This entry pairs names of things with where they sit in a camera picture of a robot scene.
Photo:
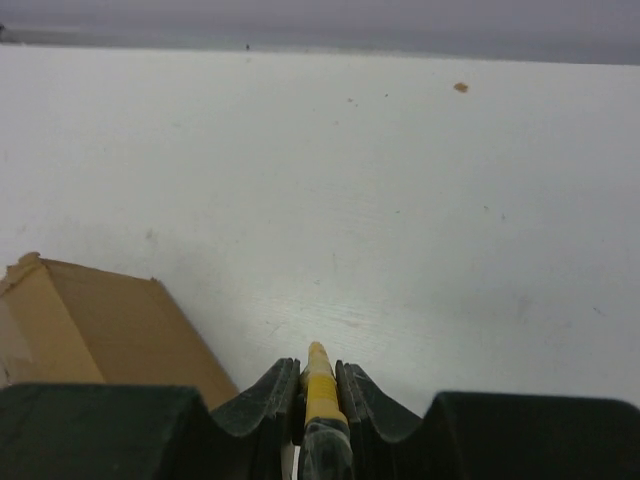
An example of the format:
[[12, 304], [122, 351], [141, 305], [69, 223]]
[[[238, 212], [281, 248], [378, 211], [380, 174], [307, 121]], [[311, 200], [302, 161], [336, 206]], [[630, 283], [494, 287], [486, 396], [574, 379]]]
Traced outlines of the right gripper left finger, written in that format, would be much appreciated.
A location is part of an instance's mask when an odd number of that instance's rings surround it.
[[288, 479], [300, 363], [211, 410], [194, 387], [24, 383], [1, 391], [4, 479]]

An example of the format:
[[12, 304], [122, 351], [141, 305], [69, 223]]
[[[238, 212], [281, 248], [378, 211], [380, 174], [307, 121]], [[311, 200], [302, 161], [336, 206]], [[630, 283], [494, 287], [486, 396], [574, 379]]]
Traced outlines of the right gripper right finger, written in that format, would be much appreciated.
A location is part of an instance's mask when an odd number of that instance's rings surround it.
[[444, 391], [416, 415], [337, 362], [358, 479], [636, 479], [639, 410], [613, 399]]

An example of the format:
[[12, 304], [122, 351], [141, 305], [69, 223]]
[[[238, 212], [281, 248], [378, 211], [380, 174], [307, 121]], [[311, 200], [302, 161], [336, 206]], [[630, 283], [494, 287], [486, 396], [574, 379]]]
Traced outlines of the brown cardboard express box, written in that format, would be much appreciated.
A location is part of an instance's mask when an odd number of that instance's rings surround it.
[[238, 389], [156, 279], [22, 256], [1, 277], [1, 384], [179, 385], [209, 408]]

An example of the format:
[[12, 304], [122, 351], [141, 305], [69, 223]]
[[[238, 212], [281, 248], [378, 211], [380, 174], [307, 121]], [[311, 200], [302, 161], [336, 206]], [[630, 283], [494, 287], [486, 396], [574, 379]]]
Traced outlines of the yellow utility knife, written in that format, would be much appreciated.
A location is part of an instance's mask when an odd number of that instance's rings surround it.
[[333, 368], [320, 342], [309, 345], [301, 385], [305, 414], [297, 478], [353, 479], [350, 428], [340, 409]]

